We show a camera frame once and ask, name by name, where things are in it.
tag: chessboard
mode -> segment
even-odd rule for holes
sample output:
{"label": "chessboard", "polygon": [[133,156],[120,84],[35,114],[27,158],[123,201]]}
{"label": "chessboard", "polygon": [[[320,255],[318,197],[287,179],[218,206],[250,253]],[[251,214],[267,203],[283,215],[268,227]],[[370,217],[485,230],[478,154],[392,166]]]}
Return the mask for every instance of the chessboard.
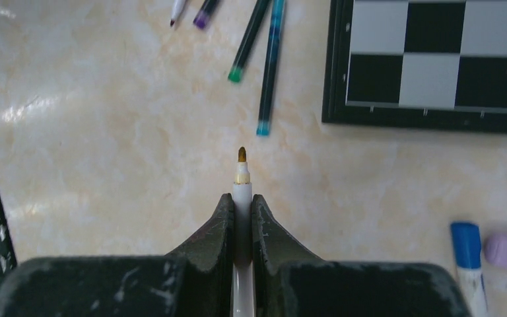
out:
{"label": "chessboard", "polygon": [[507,0],[338,0],[323,122],[507,132]]}

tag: pen tip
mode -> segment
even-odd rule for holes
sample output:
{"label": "pen tip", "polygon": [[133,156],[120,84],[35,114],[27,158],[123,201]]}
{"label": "pen tip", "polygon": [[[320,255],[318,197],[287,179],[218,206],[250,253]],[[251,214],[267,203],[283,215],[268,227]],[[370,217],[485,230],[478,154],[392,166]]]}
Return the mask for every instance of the pen tip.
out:
{"label": "pen tip", "polygon": [[245,161],[246,161],[246,149],[244,147],[240,147],[240,150],[238,151],[238,162]]}

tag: blue cap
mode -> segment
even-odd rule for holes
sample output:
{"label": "blue cap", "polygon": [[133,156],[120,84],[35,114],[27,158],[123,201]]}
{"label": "blue cap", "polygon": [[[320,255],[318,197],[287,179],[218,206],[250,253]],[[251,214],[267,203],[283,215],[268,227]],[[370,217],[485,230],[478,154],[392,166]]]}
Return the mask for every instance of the blue cap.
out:
{"label": "blue cap", "polygon": [[455,222],[450,225],[456,264],[464,269],[481,268],[481,235],[474,223]]}

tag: marker cap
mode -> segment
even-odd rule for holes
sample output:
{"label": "marker cap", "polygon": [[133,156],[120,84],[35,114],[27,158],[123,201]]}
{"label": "marker cap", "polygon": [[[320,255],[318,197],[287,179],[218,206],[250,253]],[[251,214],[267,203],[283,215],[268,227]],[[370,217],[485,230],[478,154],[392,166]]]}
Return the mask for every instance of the marker cap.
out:
{"label": "marker cap", "polygon": [[481,268],[481,235],[474,223],[454,222],[450,225],[452,244],[458,267]]}
{"label": "marker cap", "polygon": [[239,83],[242,80],[242,69],[238,67],[232,67],[228,74],[228,80],[233,83]]}

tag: white square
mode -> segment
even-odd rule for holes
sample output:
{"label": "white square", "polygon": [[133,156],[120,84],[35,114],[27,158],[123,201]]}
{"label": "white square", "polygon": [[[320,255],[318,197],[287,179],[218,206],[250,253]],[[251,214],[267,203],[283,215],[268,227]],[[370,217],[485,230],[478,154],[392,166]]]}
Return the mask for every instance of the white square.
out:
{"label": "white square", "polygon": [[406,53],[401,73],[401,107],[454,109],[459,54]]}
{"label": "white square", "polygon": [[408,1],[355,1],[351,53],[403,53]]}
{"label": "white square", "polygon": [[465,4],[462,55],[507,55],[507,1]]}

